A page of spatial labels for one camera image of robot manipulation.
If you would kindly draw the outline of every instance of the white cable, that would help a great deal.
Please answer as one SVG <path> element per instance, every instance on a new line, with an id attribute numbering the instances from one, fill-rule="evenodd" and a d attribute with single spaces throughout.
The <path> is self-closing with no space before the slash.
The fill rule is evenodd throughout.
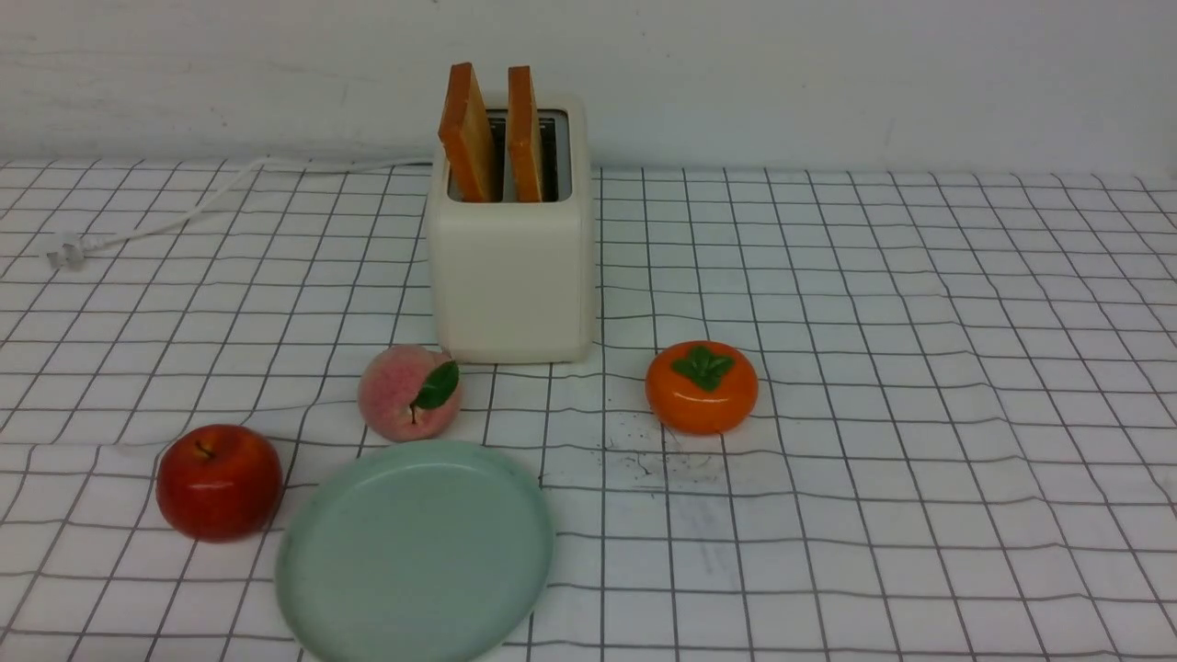
<path id="1" fill-rule="evenodd" d="M 272 172 L 305 172 L 307 174 L 345 174 L 352 172 L 366 172 L 373 170 L 380 170 L 385 167 L 395 167 L 401 165 L 426 165 L 432 161 L 431 157 L 412 157 L 401 159 L 391 159 L 385 161 L 375 161 L 371 164 L 353 164 L 353 165 L 322 165 L 311 163 L 311 161 L 288 161 L 285 159 L 275 159 L 271 157 L 264 157 L 251 161 L 248 165 L 239 170 L 233 177 L 228 179 L 220 188 L 208 196 L 206 199 L 200 201 L 197 206 L 192 207 L 187 212 L 181 213 L 174 219 L 168 220 L 161 225 L 155 225 L 151 227 L 141 227 L 132 232 L 125 232 L 121 234 L 109 234 L 109 236 L 97 236 L 86 237 L 78 233 L 65 232 L 58 233 L 53 237 L 47 237 L 38 246 L 38 253 L 45 256 L 49 260 L 49 265 L 53 269 L 60 267 L 62 264 L 69 264 L 73 267 L 81 265 L 88 253 L 99 251 L 107 246 L 114 244 L 121 244 L 124 241 L 131 241 L 140 237 L 147 237 L 148 234 L 158 234 L 160 232 L 167 232 L 168 230 L 179 227 L 185 223 L 188 223 L 193 218 L 200 216 L 205 212 L 213 203 L 222 198 L 226 193 L 233 190 L 233 186 L 239 184 L 242 179 L 248 177 L 253 171 L 268 170 Z"/>

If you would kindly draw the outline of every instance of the orange persimmon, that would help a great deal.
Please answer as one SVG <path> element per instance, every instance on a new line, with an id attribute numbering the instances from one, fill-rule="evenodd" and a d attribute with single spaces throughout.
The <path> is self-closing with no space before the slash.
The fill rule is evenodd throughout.
<path id="1" fill-rule="evenodd" d="M 759 380 L 736 347 L 692 340 L 666 347 L 646 370 L 646 400 L 667 428 L 719 435 L 739 425 L 752 408 Z"/>

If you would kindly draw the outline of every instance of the plate rim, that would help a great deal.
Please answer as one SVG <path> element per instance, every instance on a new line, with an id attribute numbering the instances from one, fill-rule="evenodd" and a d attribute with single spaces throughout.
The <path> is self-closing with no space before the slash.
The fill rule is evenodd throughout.
<path id="1" fill-rule="evenodd" d="M 391 444 L 388 446 L 381 448 L 374 452 L 368 452 L 355 458 L 341 469 L 335 470 L 326 479 L 319 483 L 314 489 L 314 494 L 307 498 L 298 509 L 293 512 L 290 524 L 282 531 L 282 538 L 278 547 L 278 552 L 275 555 L 274 562 L 274 597 L 278 603 L 278 609 L 281 615 L 282 622 L 286 629 L 293 636 L 295 643 L 306 649 L 307 653 L 314 655 L 322 662 L 343 662 L 335 651 L 332 650 L 319 650 L 307 646 L 305 634 L 299 628 L 294 627 L 297 618 L 292 617 L 292 608 L 290 605 L 291 598 L 288 595 L 284 598 L 284 594 L 290 590 L 291 581 L 286 578 L 290 567 L 288 558 L 297 549 L 297 541 L 305 539 L 306 536 L 291 536 L 290 534 L 297 532 L 299 529 L 305 529 L 313 522 L 313 514 L 322 508 L 324 504 L 330 503 L 337 498 L 343 497 L 348 490 L 354 489 L 359 482 L 357 478 L 360 477 L 366 471 L 371 471 L 373 466 L 388 463 L 394 465 L 403 461 L 403 457 L 408 454 L 427 452 L 430 450 L 439 451 L 443 456 L 445 454 L 459 452 L 466 455 L 459 455 L 461 458 L 479 458 L 476 462 L 485 463 L 484 465 L 492 466 L 493 469 L 500 470 L 506 474 L 513 482 L 519 484 L 521 488 L 532 492 L 537 505 L 539 505 L 538 511 L 540 515 L 540 521 L 544 528 L 544 562 L 541 581 L 538 584 L 538 589 L 528 596 L 527 610 L 523 613 L 521 617 L 514 622 L 514 624 L 507 629 L 497 641 L 487 642 L 479 651 L 474 654 L 474 657 L 470 660 L 477 660 L 479 656 L 485 655 L 496 648 L 503 646 L 503 643 L 511 636 L 511 633 L 519 625 L 523 620 L 531 617 L 539 604 L 540 598 L 547 591 L 547 584 L 551 580 L 551 572 L 554 567 L 556 556 L 556 522 L 554 512 L 547 498 L 544 495 L 543 488 L 539 485 L 539 481 L 530 475 L 520 462 L 510 457 L 498 449 L 492 449 L 490 446 L 481 445 L 476 442 L 464 442 L 448 438 L 435 438 L 435 439 L 419 439 L 412 442 L 401 442 Z M 423 662 L 458 662 L 457 660 L 438 660 L 438 661 L 423 661 Z"/>

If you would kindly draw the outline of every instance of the plate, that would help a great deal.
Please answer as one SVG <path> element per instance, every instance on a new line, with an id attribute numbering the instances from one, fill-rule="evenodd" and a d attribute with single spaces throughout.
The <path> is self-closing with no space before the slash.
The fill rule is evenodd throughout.
<path id="1" fill-rule="evenodd" d="M 543 492 L 514 461 L 468 442 L 398 444 L 298 510 L 278 604 L 321 662 L 468 662 L 531 614 L 554 543 Z"/>

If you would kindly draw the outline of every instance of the red apple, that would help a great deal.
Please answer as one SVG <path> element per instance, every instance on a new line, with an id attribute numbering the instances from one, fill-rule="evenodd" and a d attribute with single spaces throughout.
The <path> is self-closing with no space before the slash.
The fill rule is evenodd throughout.
<path id="1" fill-rule="evenodd" d="M 281 492 L 278 452 L 242 425 L 189 431 L 164 452 L 155 479 L 164 519 L 205 542 L 230 542 L 260 530 Z"/>

